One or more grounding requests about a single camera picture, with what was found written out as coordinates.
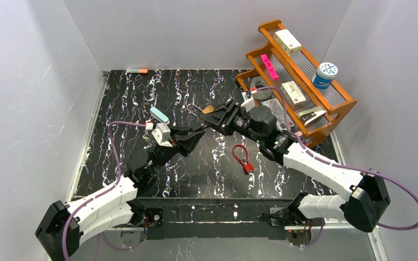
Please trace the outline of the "brass padlock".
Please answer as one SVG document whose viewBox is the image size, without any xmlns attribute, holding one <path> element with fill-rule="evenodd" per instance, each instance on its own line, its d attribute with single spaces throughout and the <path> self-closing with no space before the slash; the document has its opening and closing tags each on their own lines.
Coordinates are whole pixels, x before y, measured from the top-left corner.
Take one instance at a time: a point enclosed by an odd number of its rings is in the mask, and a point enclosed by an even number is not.
<svg viewBox="0 0 418 261">
<path fill-rule="evenodd" d="M 194 103 L 187 105 L 186 109 L 191 115 L 199 119 L 207 119 L 215 111 L 215 107 L 212 105 L 202 108 Z"/>
</svg>

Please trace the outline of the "red cable padlock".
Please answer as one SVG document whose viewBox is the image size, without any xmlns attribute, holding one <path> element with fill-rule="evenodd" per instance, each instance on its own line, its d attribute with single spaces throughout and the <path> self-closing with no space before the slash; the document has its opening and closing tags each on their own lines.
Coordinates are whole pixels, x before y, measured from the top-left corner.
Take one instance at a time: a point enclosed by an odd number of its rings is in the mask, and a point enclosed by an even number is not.
<svg viewBox="0 0 418 261">
<path fill-rule="evenodd" d="M 244 154 L 241 154 L 239 157 L 237 152 L 237 149 L 240 149 L 244 152 Z M 243 171 L 246 175 L 252 174 L 254 172 L 254 168 L 252 164 L 249 161 L 249 154 L 247 148 L 242 144 L 236 144 L 232 148 L 232 155 L 234 158 L 241 164 Z"/>
</svg>

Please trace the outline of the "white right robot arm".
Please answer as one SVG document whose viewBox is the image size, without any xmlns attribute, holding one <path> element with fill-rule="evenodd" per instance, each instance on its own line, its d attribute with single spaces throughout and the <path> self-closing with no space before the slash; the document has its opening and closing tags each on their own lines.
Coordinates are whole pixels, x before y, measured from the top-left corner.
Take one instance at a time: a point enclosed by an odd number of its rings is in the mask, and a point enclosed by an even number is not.
<svg viewBox="0 0 418 261">
<path fill-rule="evenodd" d="M 264 105 L 246 109 L 231 100 L 207 106 L 200 115 L 211 128 L 224 135 L 234 132 L 255 141 L 260 152 L 279 165 L 300 171 L 333 190 L 334 196 L 299 194 L 288 207 L 291 216 L 302 220 L 326 218 L 347 221 L 363 232 L 372 232 L 391 200 L 383 178 L 369 171 L 350 170 L 307 147 L 285 130 Z"/>
</svg>

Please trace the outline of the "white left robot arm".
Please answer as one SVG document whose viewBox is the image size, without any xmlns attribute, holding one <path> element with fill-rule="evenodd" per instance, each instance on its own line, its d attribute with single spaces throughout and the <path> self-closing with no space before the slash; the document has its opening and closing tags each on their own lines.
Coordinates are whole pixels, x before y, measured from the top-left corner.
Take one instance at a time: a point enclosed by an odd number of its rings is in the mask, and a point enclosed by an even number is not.
<svg viewBox="0 0 418 261">
<path fill-rule="evenodd" d="M 87 239 L 109 228 L 144 220 L 137 198 L 156 182 L 158 170 L 176 154 L 188 156 L 206 128 L 164 127 L 152 131 L 158 144 L 134 149 L 118 181 L 69 203 L 52 203 L 35 236 L 51 260 L 68 260 Z"/>
</svg>

